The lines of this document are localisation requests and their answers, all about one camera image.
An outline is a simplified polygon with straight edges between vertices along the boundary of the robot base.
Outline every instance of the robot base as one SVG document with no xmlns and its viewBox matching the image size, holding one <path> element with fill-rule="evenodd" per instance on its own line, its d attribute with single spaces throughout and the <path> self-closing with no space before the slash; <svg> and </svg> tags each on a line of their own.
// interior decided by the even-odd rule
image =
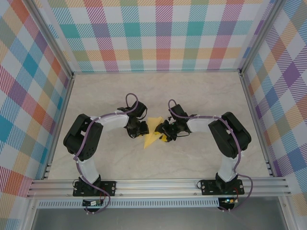
<svg viewBox="0 0 307 230">
<path fill-rule="evenodd" d="M 208 195 L 236 196 L 236 195 L 243 195 L 245 193 L 243 183 L 241 180 L 238 179 L 235 179 L 229 188 L 223 190 L 221 190 L 216 185 L 216 180 L 201 180 L 200 189 L 201 189 L 201 194 L 203 196 L 208 196 Z"/>
<path fill-rule="evenodd" d="M 99 181 L 98 183 L 96 181 L 93 184 L 96 187 L 105 190 L 107 193 L 110 194 L 110 196 L 115 196 L 116 181 Z M 85 183 L 81 178 L 79 178 L 79 181 L 76 181 L 74 183 L 73 187 L 74 190 L 72 196 L 81 196 L 81 197 L 100 196 L 99 190 L 92 188 L 87 183 Z"/>
</svg>

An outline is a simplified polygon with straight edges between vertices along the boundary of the plaid wall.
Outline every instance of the plaid wall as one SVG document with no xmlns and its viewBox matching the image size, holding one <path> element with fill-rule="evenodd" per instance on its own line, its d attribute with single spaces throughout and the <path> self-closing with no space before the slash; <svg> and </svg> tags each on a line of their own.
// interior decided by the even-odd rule
<svg viewBox="0 0 307 230">
<path fill-rule="evenodd" d="M 237 69 L 269 2 L 35 1 L 70 65 L 83 72 Z"/>
<path fill-rule="evenodd" d="M 47 160 L 68 76 L 21 0 L 0 1 L 0 230 L 14 230 Z"/>
<path fill-rule="evenodd" d="M 262 27 L 264 26 L 264 22 L 268 18 L 268 16 L 269 16 L 269 14 L 270 14 L 270 12 L 271 12 L 275 2 L 276 2 L 276 0 L 270 0 L 270 3 L 268 4 L 267 9 L 265 10 L 265 12 L 264 12 L 264 14 L 263 14 L 263 16 L 262 16 L 258 26 L 257 26 L 257 29 L 255 30 L 254 35 L 253 35 L 252 39 L 250 40 L 250 42 L 248 44 L 248 47 L 247 47 L 247 49 L 246 49 L 246 51 L 245 51 L 245 53 L 243 55 L 243 58 L 242 58 L 242 60 L 241 60 L 241 62 L 239 64 L 239 69 L 242 69 L 242 66 L 243 66 L 243 64 L 244 64 L 244 62 L 246 60 L 246 57 L 248 56 L 248 54 L 250 52 L 250 49 L 255 44 L 255 41 L 256 41 L 256 39 L 258 37 L 258 34 L 259 34 L 260 30 L 262 29 Z"/>
<path fill-rule="evenodd" d="M 270 155 L 307 226 L 307 0 L 288 0 L 246 75 Z"/>
</svg>

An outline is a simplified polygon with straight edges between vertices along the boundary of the marble surface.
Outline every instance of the marble surface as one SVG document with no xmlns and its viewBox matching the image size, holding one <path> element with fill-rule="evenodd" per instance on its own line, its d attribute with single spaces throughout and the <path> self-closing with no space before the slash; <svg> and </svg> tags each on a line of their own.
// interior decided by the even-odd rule
<svg viewBox="0 0 307 230">
<path fill-rule="evenodd" d="M 72 155 L 63 146 L 75 118 L 82 113 L 111 113 L 125 106 L 129 92 L 148 107 L 147 117 L 167 118 L 169 99 L 175 99 L 189 115 L 233 112 L 252 136 L 237 171 L 252 177 L 269 176 L 238 73 L 122 73 L 76 76 L 49 179 L 79 176 Z M 131 105 L 133 102 L 133 97 L 129 98 Z M 94 155 L 101 177 L 208 178 L 215 176 L 221 164 L 222 154 L 210 133 L 143 146 L 144 137 L 131 139 L 123 128 L 103 133 Z"/>
</svg>

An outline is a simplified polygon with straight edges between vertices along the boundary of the black mounting plate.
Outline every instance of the black mounting plate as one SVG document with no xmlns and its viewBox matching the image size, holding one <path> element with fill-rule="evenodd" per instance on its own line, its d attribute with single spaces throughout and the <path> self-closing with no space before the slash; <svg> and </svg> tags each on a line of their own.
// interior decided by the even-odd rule
<svg viewBox="0 0 307 230">
<path fill-rule="evenodd" d="M 208 196 L 208 195 L 237 195 L 237 192 L 234 188 L 238 190 L 238 195 L 243 195 L 244 192 L 244 187 L 242 180 L 235 180 L 234 183 L 232 184 L 232 187 L 226 191 L 221 191 L 217 186 L 216 186 L 216 180 L 201 180 L 200 181 L 200 188 L 201 188 L 201 194 L 203 196 Z"/>
<path fill-rule="evenodd" d="M 107 193 L 110 194 L 110 196 L 115 196 L 116 181 L 101 181 L 99 188 L 105 190 Z M 76 181 L 74 183 L 74 190 L 72 196 L 100 196 L 99 191 L 96 191 L 96 193 L 94 193 L 94 191 L 94 189 L 87 189 L 84 186 L 84 183 Z"/>
</svg>

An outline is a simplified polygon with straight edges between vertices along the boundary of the aluminum frame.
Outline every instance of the aluminum frame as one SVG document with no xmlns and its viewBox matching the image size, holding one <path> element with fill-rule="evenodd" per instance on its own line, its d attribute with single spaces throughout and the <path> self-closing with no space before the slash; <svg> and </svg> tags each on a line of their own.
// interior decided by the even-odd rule
<svg viewBox="0 0 307 230">
<path fill-rule="evenodd" d="M 45 21 L 43 20 L 42 16 L 40 15 L 40 12 L 38 8 L 35 6 L 35 4 L 32 2 L 32 0 L 23 0 L 24 4 L 34 17 L 35 22 L 38 24 L 39 29 L 42 31 L 42 34 L 44 35 L 45 39 L 47 40 L 48 44 L 50 45 L 51 49 L 55 52 L 56 57 L 58 58 L 60 64 L 65 69 L 65 72 L 72 78 L 70 81 L 70 85 L 67 91 L 67 95 L 63 104 L 63 108 L 60 114 L 59 118 L 59 124 L 56 128 L 55 132 L 55 138 L 52 143 L 52 147 L 50 150 L 50 154 L 48 156 L 48 161 L 46 165 L 46 173 L 44 172 L 44 175 L 42 175 L 42 178 L 47 179 L 48 177 L 48 170 L 50 169 L 52 159 L 54 156 L 55 148 L 57 145 L 57 141 L 59 138 L 59 131 L 61 129 L 66 108 L 68 105 L 69 97 L 72 91 L 73 86 L 73 74 L 72 70 L 70 69 L 65 57 L 63 56 L 62 51 L 60 50 L 58 44 L 56 43 L 54 37 L 52 36 L 52 33 L 48 29 L 48 26 L 46 25 Z M 248 57 L 246 58 L 246 61 L 243 65 L 242 72 L 243 74 L 246 72 L 250 64 L 252 63 L 253 58 L 255 57 L 256 53 L 258 52 L 263 40 L 266 38 L 268 32 L 270 31 L 275 19 L 277 18 L 280 10 L 283 8 L 286 0 L 277 0 L 270 16 L 267 18 L 267 20 L 264 23 L 264 27 L 259 33 L 259 36 L 250 51 Z M 92 74 L 92 73 L 80 73 L 76 72 L 75 74 Z M 250 95 L 248 94 L 248 90 L 246 88 L 246 84 L 243 77 L 240 77 L 242 87 L 244 90 L 244 93 L 247 98 L 248 106 L 254 121 L 254 125 L 256 128 L 257 135 L 260 139 L 260 145 L 264 154 L 265 159 L 270 163 L 272 163 L 272 160 L 270 159 L 270 155 L 268 154 L 268 150 L 266 148 L 260 126 L 256 117 L 256 113 L 253 109 Z M 271 168 L 272 174 L 276 175 L 276 171 L 274 168 Z M 163 199 L 172 199 L 172 198 L 199 198 L 199 197 L 206 197 L 201 196 L 201 192 L 199 189 L 195 187 L 195 183 L 199 179 L 170 179 L 170 180 L 117 180 L 117 191 L 115 199 L 150 199 L 154 197 L 159 197 Z M 246 194 L 249 192 L 250 189 L 250 182 L 243 178 L 243 185 L 246 188 Z M 287 182 L 285 178 L 276 178 L 276 177 L 265 177 L 265 178 L 253 178 L 255 182 L 255 190 L 252 193 L 252 196 L 278 196 L 281 202 L 281 206 L 283 208 L 283 214 L 286 219 L 287 225 L 289 229 L 298 229 L 297 225 L 295 223 L 295 219 L 293 218 L 293 213 L 291 211 L 291 208 L 293 207 L 291 203 L 291 192 L 290 188 L 287 185 Z M 28 195 L 28 212 L 26 214 L 26 219 L 24 221 L 24 224 L 21 225 L 20 229 L 30 229 L 36 209 L 38 208 L 39 201 L 43 198 L 60 198 L 63 201 L 66 200 L 72 200 L 75 197 L 72 197 L 72 180 L 42 180 L 42 181 L 33 181 L 33 184 L 30 188 L 29 195 Z"/>
<path fill-rule="evenodd" d="M 274 3 L 268 18 L 265 20 L 263 27 L 261 28 L 253 47 L 251 48 L 250 52 L 248 53 L 248 56 L 246 57 L 243 63 L 241 69 L 243 76 L 246 73 L 249 66 L 251 65 L 251 63 L 253 62 L 263 41 L 266 39 L 267 35 L 269 34 L 276 18 L 278 17 L 280 11 L 283 9 L 283 6 L 286 4 L 286 2 L 287 0 L 276 0 L 276 2 Z"/>
<path fill-rule="evenodd" d="M 246 197 L 250 191 L 250 181 L 240 178 L 243 182 Z M 202 179 L 139 179 L 116 180 L 115 198 L 193 198 L 193 197 L 229 197 L 227 195 L 201 195 L 196 183 Z M 251 196 L 290 196 L 290 188 L 283 177 L 255 177 Z M 34 180 L 29 199 L 75 199 L 73 180 Z"/>
<path fill-rule="evenodd" d="M 62 66 L 65 73 L 72 78 L 73 71 L 70 68 L 66 58 L 64 57 L 63 52 L 61 51 L 59 45 L 57 44 L 54 36 L 52 35 L 52 32 L 50 31 L 48 25 L 46 24 L 45 20 L 43 19 L 43 16 L 39 12 L 39 9 L 37 8 L 36 4 L 33 2 L 33 0 L 23 0 L 24 5 L 30 12 L 31 16 L 33 17 L 34 21 L 36 22 L 39 30 L 41 31 L 42 35 L 46 39 L 48 45 L 50 46 L 51 50 L 55 54 L 55 57 L 58 59 L 60 65 Z"/>
<path fill-rule="evenodd" d="M 74 72 L 75 75 L 92 74 L 126 74 L 126 73 L 217 73 L 217 72 L 238 72 L 238 69 L 209 69 L 209 70 L 142 70 L 142 71 L 110 71 L 110 72 Z"/>
</svg>

